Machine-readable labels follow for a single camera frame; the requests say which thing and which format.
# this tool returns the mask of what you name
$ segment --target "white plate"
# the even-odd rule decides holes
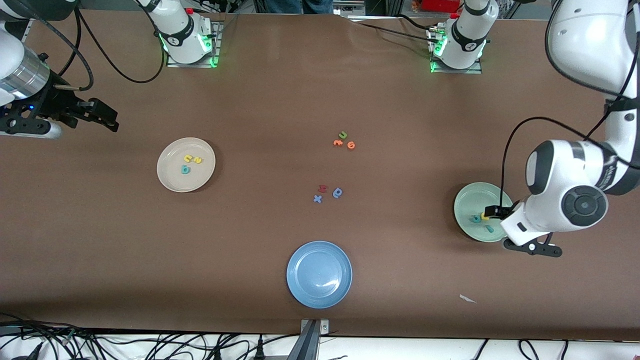
[[[196,164],[191,160],[187,163],[184,160],[185,155],[199,157],[202,162]],[[182,173],[183,165],[189,167],[188,174]],[[173,192],[185,193],[206,184],[215,168],[216,155],[207,142],[198,138],[182,138],[164,149],[158,158],[156,169],[158,179],[165,188]]]

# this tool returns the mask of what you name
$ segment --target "brown tabletop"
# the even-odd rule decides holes
[[[127,74],[159,63],[140,12],[83,11]],[[465,184],[497,184],[522,119],[587,131],[602,97],[565,80],[543,50],[546,22],[498,21],[484,74],[432,74],[424,43],[333,15],[240,15],[217,69],[165,69],[146,85],[113,71],[84,34],[98,97],[118,133],[81,122],[59,140],[0,137],[0,309],[85,327],[296,332],[329,318],[342,335],[637,339],[640,192],[610,197],[595,227],[559,233],[559,259],[479,243],[458,229]],[[398,20],[378,25],[420,35]],[[73,17],[56,25],[71,39]],[[28,45],[58,70],[70,50],[36,24]],[[75,61],[65,79],[86,84]],[[356,149],[334,148],[346,131]],[[156,176],[172,141],[216,151],[213,178],[173,193]],[[527,194],[550,124],[515,137],[506,191]],[[314,203],[320,184],[344,195]],[[328,240],[353,264],[347,297],[299,304],[285,268]],[[465,302],[459,295],[477,302]]]

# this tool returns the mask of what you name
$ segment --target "red container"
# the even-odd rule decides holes
[[[420,8],[427,12],[454,13],[458,11],[460,0],[422,0]]]

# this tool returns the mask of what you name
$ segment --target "person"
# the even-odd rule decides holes
[[[268,13],[333,13],[332,0],[264,0]]]

